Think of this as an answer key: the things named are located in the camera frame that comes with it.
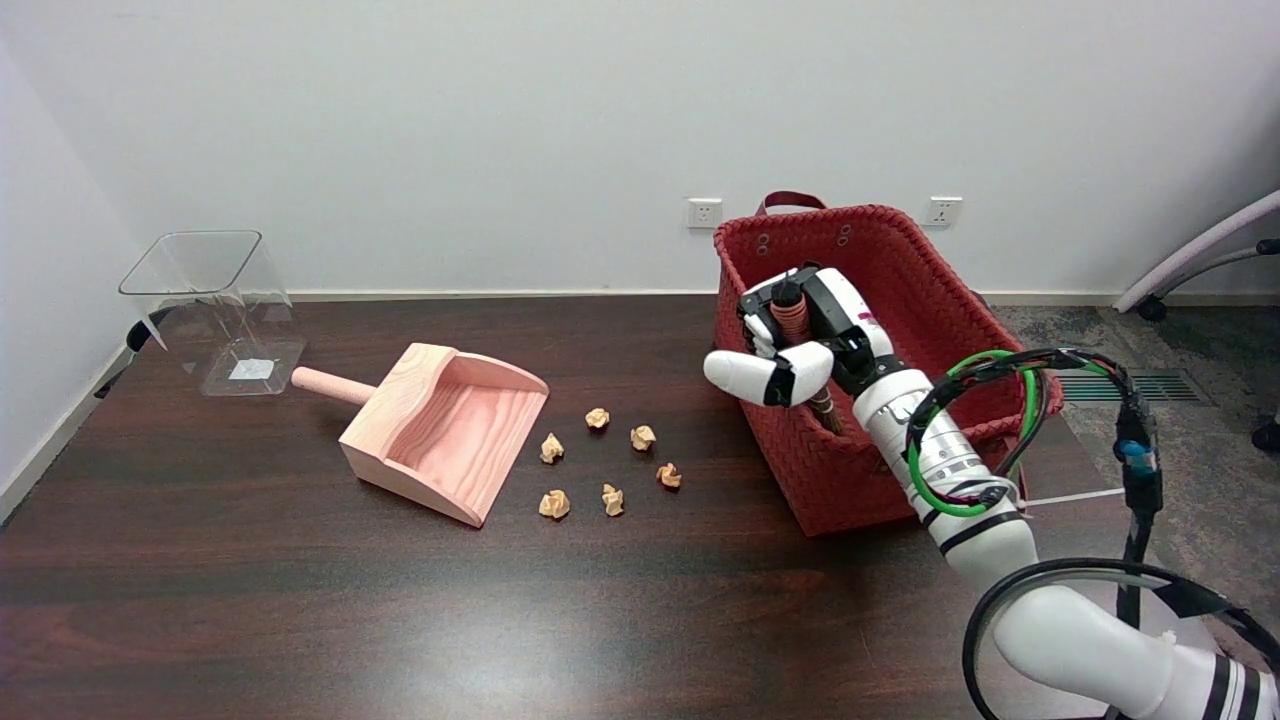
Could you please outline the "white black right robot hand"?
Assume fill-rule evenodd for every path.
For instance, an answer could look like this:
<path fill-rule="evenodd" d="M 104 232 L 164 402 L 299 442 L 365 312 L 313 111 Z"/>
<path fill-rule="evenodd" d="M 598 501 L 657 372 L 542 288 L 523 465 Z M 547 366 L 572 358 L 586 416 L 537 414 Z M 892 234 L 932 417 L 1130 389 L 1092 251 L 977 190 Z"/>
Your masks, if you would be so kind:
<path fill-rule="evenodd" d="M 714 350 L 703 373 L 750 404 L 792 407 L 829 382 L 856 398 L 906 368 L 863 296 L 836 268 L 792 268 L 750 288 L 735 311 L 748 351 Z"/>

